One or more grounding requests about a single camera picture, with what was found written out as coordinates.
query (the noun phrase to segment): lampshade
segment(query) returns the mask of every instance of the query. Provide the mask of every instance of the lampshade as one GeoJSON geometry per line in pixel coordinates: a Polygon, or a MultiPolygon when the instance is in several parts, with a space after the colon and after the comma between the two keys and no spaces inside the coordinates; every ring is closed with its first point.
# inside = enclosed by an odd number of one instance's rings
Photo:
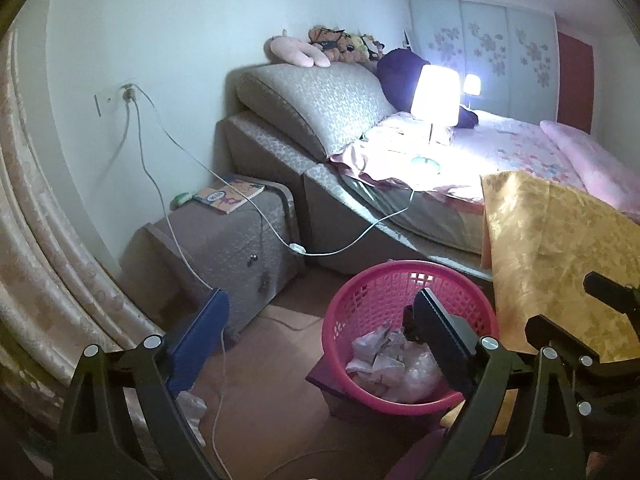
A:
{"type": "Polygon", "coordinates": [[[462,91],[467,95],[480,95],[480,78],[476,74],[467,74],[462,91]]]}
{"type": "Polygon", "coordinates": [[[422,67],[411,114],[438,126],[455,126],[460,113],[460,75],[437,65],[422,67]]]}

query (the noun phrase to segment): dark purple pillow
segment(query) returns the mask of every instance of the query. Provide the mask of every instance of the dark purple pillow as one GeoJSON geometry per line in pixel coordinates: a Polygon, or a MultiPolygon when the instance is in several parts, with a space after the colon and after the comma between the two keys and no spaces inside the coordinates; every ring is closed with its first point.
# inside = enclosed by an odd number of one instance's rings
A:
{"type": "MultiPolygon", "coordinates": [[[[378,62],[376,75],[380,80],[386,100],[397,110],[411,112],[415,88],[418,86],[422,67],[431,64],[405,48],[396,48],[385,54],[378,62]]],[[[460,105],[456,128],[473,128],[478,116],[460,105]]]]}

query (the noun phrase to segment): red door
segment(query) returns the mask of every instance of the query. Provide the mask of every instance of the red door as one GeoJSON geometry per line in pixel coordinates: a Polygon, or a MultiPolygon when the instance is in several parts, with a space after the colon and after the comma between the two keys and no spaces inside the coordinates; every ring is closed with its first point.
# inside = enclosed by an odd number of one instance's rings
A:
{"type": "Polygon", "coordinates": [[[591,133],[593,47],[558,32],[560,101],[558,122],[591,133]]]}

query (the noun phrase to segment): curtain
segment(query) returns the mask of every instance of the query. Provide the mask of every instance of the curtain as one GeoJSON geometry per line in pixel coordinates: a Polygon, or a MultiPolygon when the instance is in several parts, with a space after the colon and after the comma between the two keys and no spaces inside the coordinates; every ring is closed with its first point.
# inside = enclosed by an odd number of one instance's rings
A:
{"type": "Polygon", "coordinates": [[[55,427],[87,345],[128,349],[162,331],[111,281],[60,209],[28,134],[15,40],[10,29],[0,43],[0,387],[55,427]]]}
{"type": "Polygon", "coordinates": [[[418,53],[475,74],[479,96],[464,96],[473,108],[527,123],[556,120],[560,62],[555,17],[461,0],[411,0],[418,53]]]}

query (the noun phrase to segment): pink laundry basket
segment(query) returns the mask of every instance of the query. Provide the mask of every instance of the pink laundry basket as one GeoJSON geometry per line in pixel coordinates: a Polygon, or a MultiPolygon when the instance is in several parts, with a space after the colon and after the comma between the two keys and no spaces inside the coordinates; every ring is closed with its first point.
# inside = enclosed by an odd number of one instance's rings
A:
{"type": "Polygon", "coordinates": [[[443,380],[427,399],[429,402],[389,402],[367,393],[344,371],[353,357],[351,342],[389,319],[392,328],[402,326],[402,311],[425,287],[436,294],[450,314],[465,318],[479,336],[498,337],[498,322],[487,298],[465,276],[448,267],[401,260],[376,265],[354,276],[329,304],[322,324],[322,348],[345,392],[379,412],[425,415],[453,408],[463,400],[462,394],[450,390],[443,380]]]}

